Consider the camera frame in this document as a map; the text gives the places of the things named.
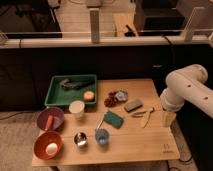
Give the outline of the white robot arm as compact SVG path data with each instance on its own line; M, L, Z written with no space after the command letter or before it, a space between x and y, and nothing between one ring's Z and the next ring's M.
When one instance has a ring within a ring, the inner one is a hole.
M207 70L199 64L193 64L170 72L165 79L167 87L160 95L164 109L164 127L170 127L186 101L198 107L213 119L213 90L205 86Z

